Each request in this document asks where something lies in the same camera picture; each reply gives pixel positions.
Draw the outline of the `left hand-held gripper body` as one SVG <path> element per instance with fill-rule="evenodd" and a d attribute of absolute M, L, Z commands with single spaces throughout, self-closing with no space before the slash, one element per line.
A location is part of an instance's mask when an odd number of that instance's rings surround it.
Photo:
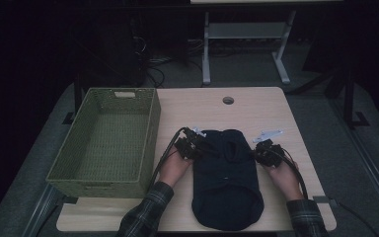
<path fill-rule="evenodd" d="M 201 149 L 198 144 L 207 136 L 198 127 L 183 128 L 184 137 L 179 137 L 175 142 L 175 147 L 184 159 L 197 159 L 202 156 Z"/>

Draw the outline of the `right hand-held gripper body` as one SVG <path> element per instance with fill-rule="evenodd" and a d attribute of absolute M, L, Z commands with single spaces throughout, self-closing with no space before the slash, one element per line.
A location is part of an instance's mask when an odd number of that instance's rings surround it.
<path fill-rule="evenodd" d="M 256 144 L 254 158 L 261 165 L 278 167 L 284 158 L 284 151 L 279 144 L 274 144 L 272 139 L 283 134 L 282 130 L 263 130 L 253 142 Z"/>

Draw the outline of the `dark navy garment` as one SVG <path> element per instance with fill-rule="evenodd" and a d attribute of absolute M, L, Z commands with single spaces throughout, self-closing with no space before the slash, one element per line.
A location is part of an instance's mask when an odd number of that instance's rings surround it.
<path fill-rule="evenodd" d="M 239 231 L 256 223 L 264 211 L 256 161 L 244 134 L 236 129 L 209 130 L 198 148 L 214 147 L 193 165 L 192 212 L 203 226 Z"/>

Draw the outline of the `green woven basket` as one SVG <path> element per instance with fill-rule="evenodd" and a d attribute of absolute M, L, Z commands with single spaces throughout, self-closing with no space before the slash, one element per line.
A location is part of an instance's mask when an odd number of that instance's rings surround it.
<path fill-rule="evenodd" d="M 91 88 L 46 180 L 76 198 L 143 198 L 161 106 L 154 88 Z"/>

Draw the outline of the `person's left hand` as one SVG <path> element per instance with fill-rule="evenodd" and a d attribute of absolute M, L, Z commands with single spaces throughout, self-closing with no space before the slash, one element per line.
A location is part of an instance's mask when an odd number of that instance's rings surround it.
<path fill-rule="evenodd" d="M 173 188 L 192 163 L 192 160 L 184 159 L 177 149 L 171 150 L 160 169 L 158 181 Z"/>

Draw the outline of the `person's right hand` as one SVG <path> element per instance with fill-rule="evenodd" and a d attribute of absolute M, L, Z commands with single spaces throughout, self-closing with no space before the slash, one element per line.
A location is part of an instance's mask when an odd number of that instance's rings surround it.
<path fill-rule="evenodd" d="M 264 169 L 272 183 L 281 191 L 287 201 L 304 198 L 299 181 L 288 164 L 281 163 L 277 168 L 264 166 Z"/>

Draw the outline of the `grey tape strip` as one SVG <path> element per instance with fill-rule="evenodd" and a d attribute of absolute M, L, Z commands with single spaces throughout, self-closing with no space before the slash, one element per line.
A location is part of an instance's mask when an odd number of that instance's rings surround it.
<path fill-rule="evenodd" d="M 313 196 L 313 201 L 316 203 L 327 203 L 330 206 L 338 206 L 339 203 L 332 197 Z"/>

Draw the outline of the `black metal stand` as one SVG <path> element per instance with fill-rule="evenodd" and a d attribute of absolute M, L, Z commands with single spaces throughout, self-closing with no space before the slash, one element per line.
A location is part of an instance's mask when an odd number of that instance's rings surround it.
<path fill-rule="evenodd" d="M 300 95 L 313 87 L 328 81 L 329 84 L 324 91 L 326 98 L 334 100 L 343 93 L 342 119 L 350 129 L 356 129 L 358 126 L 369 126 L 370 123 L 362 112 L 356 112 L 353 109 L 354 102 L 354 78 L 352 76 L 352 67 L 341 65 L 328 72 L 319 75 L 306 84 L 285 92 L 285 95 Z"/>
<path fill-rule="evenodd" d="M 74 111 L 69 112 L 65 116 L 65 118 L 63 120 L 63 124 L 72 124 L 77 113 L 79 112 L 81 105 L 82 105 L 83 89 L 81 86 L 81 76 L 80 75 L 77 75 L 75 77 L 74 83 L 73 83 L 73 89 L 74 89 Z"/>

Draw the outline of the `metal floor rail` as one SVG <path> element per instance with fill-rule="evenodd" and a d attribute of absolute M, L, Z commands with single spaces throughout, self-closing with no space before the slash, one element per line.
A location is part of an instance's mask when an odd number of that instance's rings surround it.
<path fill-rule="evenodd" d="M 357 133 L 356 128 L 359 125 L 359 121 L 355 124 L 353 122 L 347 122 L 343 117 L 343 108 L 341 107 L 341 104 L 334 100 L 329 100 L 329 104 L 342 124 L 343 130 L 351 140 L 353 147 L 357 151 L 363 168 L 379 196 L 379 169 L 374 163 L 369 150 L 365 147 L 364 140 Z"/>
<path fill-rule="evenodd" d="M 47 184 L 35 205 L 22 237 L 38 237 L 44 224 L 58 207 L 60 193 L 52 185 Z"/>

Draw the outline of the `white metal desk frame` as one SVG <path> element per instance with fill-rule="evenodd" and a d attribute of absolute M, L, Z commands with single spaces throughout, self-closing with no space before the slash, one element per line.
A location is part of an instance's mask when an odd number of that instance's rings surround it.
<path fill-rule="evenodd" d="M 289 76 L 282 61 L 293 22 L 296 16 L 291 11 L 285 22 L 270 23 L 212 23 L 209 21 L 209 13 L 204 14 L 203 29 L 203 54 L 201 58 L 202 84 L 209 85 L 209 41 L 210 40 L 280 40 L 280 47 L 274 51 L 272 59 L 280 80 L 283 84 L 290 83 Z"/>

